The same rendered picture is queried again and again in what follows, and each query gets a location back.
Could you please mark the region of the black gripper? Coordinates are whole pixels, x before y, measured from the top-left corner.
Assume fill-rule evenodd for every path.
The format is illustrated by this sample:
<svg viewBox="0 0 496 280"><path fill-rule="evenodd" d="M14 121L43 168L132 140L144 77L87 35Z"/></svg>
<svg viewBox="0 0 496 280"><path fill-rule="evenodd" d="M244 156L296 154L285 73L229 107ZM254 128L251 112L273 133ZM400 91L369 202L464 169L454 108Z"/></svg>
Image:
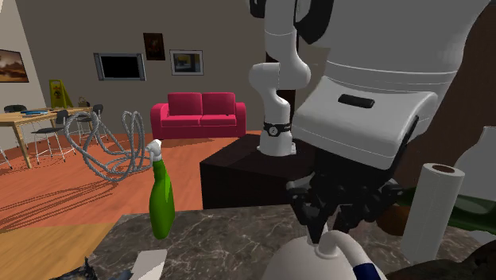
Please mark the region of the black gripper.
<svg viewBox="0 0 496 280"><path fill-rule="evenodd" d="M300 224L307 227L311 244L320 241L328 218L337 209L331 192L356 190L349 204L339 206L335 218L334 229L345 233L361 221L374 222L404 192L398 183L388 181L393 166L378 169L321 149L315 153L314 172L314 176L286 184L292 209Z"/></svg>

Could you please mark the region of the white teapot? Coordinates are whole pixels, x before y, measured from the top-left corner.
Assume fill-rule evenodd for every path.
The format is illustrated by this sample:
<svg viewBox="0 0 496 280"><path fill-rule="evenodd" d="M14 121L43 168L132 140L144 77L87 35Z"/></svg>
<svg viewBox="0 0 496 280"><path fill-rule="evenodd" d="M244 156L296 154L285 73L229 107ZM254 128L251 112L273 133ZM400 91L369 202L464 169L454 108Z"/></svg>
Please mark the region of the white teapot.
<svg viewBox="0 0 496 280"><path fill-rule="evenodd" d="M292 239L270 259L261 280L388 280L350 235L331 230L317 245Z"/></svg>

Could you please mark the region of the white paper towel roll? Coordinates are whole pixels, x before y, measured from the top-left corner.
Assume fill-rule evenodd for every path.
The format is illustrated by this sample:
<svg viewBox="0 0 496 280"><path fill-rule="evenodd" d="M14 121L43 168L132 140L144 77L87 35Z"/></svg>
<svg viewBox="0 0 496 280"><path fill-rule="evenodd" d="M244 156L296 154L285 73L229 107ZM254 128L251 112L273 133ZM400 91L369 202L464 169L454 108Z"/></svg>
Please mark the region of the white paper towel roll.
<svg viewBox="0 0 496 280"><path fill-rule="evenodd" d="M413 264L436 258L465 172L425 163L401 239L401 252Z"/></svg>

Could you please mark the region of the dark robot stand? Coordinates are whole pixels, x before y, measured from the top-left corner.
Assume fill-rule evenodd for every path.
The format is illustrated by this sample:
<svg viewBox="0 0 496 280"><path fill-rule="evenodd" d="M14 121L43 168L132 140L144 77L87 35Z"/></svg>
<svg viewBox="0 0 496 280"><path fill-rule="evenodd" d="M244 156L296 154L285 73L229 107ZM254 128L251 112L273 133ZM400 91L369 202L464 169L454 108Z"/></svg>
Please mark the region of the dark robot stand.
<svg viewBox="0 0 496 280"><path fill-rule="evenodd" d="M296 140L296 154L271 157L247 134L200 162L204 209L287 204L286 184L313 171L316 148Z"/></svg>

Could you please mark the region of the dark brown lump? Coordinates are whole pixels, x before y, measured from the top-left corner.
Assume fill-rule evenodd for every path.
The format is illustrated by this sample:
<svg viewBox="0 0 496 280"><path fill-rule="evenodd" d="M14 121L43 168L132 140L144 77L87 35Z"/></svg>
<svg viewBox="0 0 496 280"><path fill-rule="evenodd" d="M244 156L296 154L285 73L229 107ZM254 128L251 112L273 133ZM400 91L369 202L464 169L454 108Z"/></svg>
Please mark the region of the dark brown lump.
<svg viewBox="0 0 496 280"><path fill-rule="evenodd" d="M482 245L462 262L437 259L386 275L388 280L496 280L496 240Z"/></svg>

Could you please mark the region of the red sofa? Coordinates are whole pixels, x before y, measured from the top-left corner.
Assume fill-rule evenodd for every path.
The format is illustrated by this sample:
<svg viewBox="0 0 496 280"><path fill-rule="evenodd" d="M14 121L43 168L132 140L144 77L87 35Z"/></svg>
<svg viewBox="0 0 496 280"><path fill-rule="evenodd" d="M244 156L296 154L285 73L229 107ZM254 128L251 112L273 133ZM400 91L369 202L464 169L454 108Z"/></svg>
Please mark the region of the red sofa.
<svg viewBox="0 0 496 280"><path fill-rule="evenodd" d="M239 138L246 134L246 105L233 92L172 92L150 111L156 139Z"/></svg>

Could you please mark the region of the green spray bottle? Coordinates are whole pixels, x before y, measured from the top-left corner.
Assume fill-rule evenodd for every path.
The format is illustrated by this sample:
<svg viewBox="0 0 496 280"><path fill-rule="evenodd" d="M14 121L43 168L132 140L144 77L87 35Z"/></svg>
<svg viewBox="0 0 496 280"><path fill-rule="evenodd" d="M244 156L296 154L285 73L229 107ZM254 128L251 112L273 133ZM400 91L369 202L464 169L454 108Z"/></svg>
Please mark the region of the green spray bottle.
<svg viewBox="0 0 496 280"><path fill-rule="evenodd" d="M165 239L175 220L172 183L161 154L161 141L152 140L145 148L153 167L154 184L149 198L149 217L156 239Z"/></svg>

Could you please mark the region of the white flat card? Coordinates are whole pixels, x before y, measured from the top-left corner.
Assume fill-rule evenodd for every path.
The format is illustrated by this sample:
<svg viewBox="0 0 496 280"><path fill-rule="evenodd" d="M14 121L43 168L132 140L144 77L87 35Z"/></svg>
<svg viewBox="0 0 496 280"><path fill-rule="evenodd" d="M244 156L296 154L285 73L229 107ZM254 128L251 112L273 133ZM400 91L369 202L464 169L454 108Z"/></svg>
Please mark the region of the white flat card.
<svg viewBox="0 0 496 280"><path fill-rule="evenodd" d="M167 254L167 249L141 251L131 270L130 280L160 280Z"/></svg>

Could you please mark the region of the dark ragged object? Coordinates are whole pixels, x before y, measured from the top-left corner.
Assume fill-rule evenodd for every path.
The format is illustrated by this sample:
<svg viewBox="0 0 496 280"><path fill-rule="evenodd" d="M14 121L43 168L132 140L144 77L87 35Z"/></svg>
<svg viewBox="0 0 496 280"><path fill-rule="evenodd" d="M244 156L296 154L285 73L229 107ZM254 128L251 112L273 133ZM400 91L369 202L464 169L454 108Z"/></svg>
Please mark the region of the dark ragged object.
<svg viewBox="0 0 496 280"><path fill-rule="evenodd" d="M88 257L84 258L84 264L61 276L49 280L99 280L94 268L88 263Z"/></svg>

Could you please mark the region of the yellow floor sign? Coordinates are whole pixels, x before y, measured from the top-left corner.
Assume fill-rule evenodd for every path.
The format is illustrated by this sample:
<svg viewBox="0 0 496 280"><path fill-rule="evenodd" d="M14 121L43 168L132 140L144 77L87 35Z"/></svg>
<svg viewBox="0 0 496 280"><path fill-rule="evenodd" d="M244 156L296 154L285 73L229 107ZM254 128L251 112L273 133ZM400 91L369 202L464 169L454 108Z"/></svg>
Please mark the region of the yellow floor sign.
<svg viewBox="0 0 496 280"><path fill-rule="evenodd" d="M51 99L51 108L68 108L73 107L72 101L70 100L67 90L64 86L62 80L50 80L49 81L49 92Z"/></svg>

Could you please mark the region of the wooden dining table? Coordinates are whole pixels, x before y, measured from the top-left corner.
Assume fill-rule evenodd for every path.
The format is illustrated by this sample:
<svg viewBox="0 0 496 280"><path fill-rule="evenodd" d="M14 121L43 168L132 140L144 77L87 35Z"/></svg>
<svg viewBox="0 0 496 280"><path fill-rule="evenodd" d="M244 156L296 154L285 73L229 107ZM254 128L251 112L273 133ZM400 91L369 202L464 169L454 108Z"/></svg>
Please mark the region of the wooden dining table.
<svg viewBox="0 0 496 280"><path fill-rule="evenodd" d="M56 109L46 109L46 114L28 115L22 114L21 112L5 113L0 114L0 127L11 126L14 130L14 134L21 148L23 158L29 169L32 169L32 163L29 158L28 150L26 149L26 143L21 131L21 126L30 123L39 123L41 121L49 120L51 127L56 126L56 113L63 110L63 108ZM57 148L52 148L53 153L58 154L59 150Z"/></svg>

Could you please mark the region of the yellow framed wall picture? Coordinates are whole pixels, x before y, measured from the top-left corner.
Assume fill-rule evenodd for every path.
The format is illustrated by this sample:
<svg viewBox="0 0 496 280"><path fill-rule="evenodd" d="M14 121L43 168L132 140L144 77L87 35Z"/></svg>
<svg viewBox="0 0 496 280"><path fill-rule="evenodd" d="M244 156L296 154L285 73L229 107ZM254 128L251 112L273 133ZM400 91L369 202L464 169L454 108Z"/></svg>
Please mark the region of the yellow framed wall picture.
<svg viewBox="0 0 496 280"><path fill-rule="evenodd" d="M173 76L202 76L203 52L201 50L169 51Z"/></svg>

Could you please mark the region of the dark portrait wall picture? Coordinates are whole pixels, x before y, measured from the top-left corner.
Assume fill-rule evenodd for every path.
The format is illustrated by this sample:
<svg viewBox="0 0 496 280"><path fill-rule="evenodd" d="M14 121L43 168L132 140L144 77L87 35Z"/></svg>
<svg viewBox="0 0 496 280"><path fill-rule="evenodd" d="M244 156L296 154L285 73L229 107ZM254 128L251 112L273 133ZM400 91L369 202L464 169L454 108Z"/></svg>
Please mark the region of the dark portrait wall picture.
<svg viewBox="0 0 496 280"><path fill-rule="evenodd" d="M161 33L143 33L147 60L165 60L163 35Z"/></svg>

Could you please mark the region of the black wall television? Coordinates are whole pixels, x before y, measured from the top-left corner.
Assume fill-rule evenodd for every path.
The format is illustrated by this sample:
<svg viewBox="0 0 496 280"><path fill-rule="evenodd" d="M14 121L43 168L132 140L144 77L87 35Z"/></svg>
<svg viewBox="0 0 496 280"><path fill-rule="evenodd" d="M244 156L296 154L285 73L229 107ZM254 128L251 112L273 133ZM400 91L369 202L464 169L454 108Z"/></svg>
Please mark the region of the black wall television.
<svg viewBox="0 0 496 280"><path fill-rule="evenodd" d="M141 53L95 52L94 59L98 79L100 81L146 81L145 66Z"/></svg>

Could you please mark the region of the brown landscape wall picture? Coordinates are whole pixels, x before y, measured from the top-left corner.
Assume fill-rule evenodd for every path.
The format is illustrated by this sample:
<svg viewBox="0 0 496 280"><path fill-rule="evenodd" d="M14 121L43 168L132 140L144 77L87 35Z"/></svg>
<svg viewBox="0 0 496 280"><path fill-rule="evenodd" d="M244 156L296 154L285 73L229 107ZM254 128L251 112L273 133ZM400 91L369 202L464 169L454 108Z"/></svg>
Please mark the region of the brown landscape wall picture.
<svg viewBox="0 0 496 280"><path fill-rule="evenodd" d="M0 83L28 83L21 53L0 49Z"/></svg>

